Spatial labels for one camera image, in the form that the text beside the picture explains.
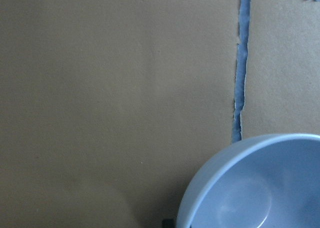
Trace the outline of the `blue bowl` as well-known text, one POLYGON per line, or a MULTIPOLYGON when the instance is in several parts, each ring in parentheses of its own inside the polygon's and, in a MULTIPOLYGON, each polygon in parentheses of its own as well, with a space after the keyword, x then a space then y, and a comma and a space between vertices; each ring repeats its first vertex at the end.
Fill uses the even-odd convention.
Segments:
POLYGON ((208 160, 189 183, 177 227, 319 227, 320 138, 248 138, 208 160))

